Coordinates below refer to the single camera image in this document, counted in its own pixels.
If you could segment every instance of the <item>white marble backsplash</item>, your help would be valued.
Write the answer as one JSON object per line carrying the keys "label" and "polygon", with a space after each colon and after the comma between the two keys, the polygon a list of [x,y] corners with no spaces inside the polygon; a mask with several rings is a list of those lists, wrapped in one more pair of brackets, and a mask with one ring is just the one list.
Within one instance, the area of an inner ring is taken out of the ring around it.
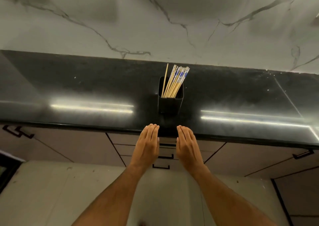
{"label": "white marble backsplash", "polygon": [[0,49],[319,74],[319,0],[0,0]]}

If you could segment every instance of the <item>hand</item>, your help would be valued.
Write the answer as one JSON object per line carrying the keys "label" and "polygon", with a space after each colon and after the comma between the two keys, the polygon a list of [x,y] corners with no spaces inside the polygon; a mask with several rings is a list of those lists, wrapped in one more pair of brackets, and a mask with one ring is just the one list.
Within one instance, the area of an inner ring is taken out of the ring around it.
{"label": "hand", "polygon": [[184,126],[177,126],[178,138],[176,141],[177,157],[184,168],[192,174],[197,169],[204,167],[203,158],[199,150],[195,135]]}
{"label": "hand", "polygon": [[157,137],[159,125],[147,125],[136,143],[130,166],[141,170],[142,174],[153,164],[160,152],[160,139]]}

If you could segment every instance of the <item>white tile floor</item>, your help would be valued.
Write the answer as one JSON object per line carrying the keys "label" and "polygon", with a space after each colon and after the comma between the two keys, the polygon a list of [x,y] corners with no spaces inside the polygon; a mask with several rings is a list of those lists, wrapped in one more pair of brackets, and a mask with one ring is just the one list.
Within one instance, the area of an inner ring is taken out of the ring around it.
{"label": "white tile floor", "polygon": [[[26,162],[0,194],[0,224],[69,226],[124,169]],[[265,212],[278,226],[288,225],[270,181],[229,176],[219,178]],[[141,219],[152,226],[204,225],[204,220],[205,226],[215,225],[205,201],[202,205],[195,181],[185,172],[161,169],[147,171],[138,185],[127,225],[136,226]]]}

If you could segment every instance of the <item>black countertop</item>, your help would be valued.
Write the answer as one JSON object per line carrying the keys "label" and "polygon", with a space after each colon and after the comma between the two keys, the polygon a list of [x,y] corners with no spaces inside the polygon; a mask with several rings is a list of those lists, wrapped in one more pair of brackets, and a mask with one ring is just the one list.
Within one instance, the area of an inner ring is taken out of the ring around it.
{"label": "black countertop", "polygon": [[158,114],[166,63],[1,51],[0,122],[319,148],[319,75],[189,65],[177,116]]}

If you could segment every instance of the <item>forearm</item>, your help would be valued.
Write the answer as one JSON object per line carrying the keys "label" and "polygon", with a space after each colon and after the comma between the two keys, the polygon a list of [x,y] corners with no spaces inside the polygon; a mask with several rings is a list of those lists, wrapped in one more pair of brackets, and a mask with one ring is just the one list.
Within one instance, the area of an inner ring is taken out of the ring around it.
{"label": "forearm", "polygon": [[212,175],[206,166],[195,169],[191,174],[218,226],[275,226],[259,209]]}
{"label": "forearm", "polygon": [[74,222],[73,226],[125,226],[137,184],[143,175],[139,168],[128,166]]}

